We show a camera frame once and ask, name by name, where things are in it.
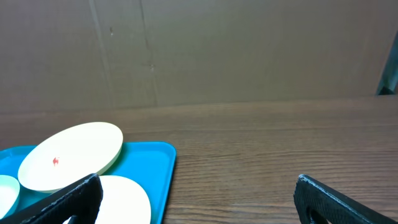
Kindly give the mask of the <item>light blue plate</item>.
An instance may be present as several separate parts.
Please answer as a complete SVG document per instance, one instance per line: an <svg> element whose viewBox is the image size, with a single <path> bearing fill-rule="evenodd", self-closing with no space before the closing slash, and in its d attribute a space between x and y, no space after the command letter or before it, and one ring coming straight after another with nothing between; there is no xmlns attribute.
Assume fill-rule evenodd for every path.
<svg viewBox="0 0 398 224"><path fill-rule="evenodd" d="M16 178L10 175L1 175L1 219L13 214L16 210L19 203L20 188L20 183Z"/></svg>

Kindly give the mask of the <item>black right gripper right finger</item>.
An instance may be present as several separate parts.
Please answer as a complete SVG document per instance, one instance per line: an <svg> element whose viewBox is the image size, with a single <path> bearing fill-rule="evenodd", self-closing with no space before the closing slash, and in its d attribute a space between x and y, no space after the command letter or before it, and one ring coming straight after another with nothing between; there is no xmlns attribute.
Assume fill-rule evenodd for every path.
<svg viewBox="0 0 398 224"><path fill-rule="evenodd" d="M294 204L300 222L305 224L397 224L305 174L297 179Z"/></svg>

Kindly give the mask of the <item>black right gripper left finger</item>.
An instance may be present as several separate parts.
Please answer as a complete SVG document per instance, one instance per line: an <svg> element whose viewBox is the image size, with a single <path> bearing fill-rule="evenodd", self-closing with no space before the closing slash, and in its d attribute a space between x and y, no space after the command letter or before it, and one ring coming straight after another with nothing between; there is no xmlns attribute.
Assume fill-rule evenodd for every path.
<svg viewBox="0 0 398 224"><path fill-rule="evenodd" d="M94 224L103 199L98 174L56 191L31 206L1 220L1 224Z"/></svg>

